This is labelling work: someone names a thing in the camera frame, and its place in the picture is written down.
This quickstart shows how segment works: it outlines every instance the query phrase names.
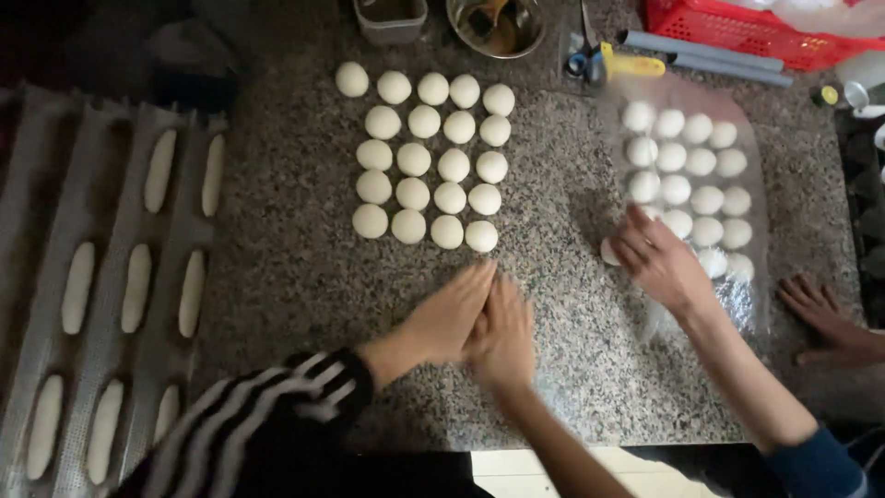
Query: perforated baguette tray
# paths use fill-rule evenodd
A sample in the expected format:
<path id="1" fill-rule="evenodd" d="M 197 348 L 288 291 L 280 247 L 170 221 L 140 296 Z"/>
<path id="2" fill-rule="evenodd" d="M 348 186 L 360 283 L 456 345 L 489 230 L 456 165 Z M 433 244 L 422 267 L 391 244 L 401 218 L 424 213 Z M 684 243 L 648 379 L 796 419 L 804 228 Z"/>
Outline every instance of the perforated baguette tray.
<path id="1" fill-rule="evenodd" d="M 164 202 L 145 208 L 157 140 L 176 130 Z M 177 385 L 184 406 L 195 338 L 179 331 L 185 268 L 211 256 L 213 219 L 201 203 L 209 145 L 224 116 L 177 113 L 24 85 L 0 89 L 0 493 L 104 495 L 153 444 L 158 406 Z M 78 333 L 60 308 L 72 257 L 95 245 L 95 266 Z M 147 303 L 134 333 L 121 325 L 132 250 L 150 248 Z M 46 470 L 26 473 L 38 397 L 63 381 L 61 416 Z M 123 386 L 106 478 L 96 484 L 87 452 L 96 405 L 113 380 Z"/>

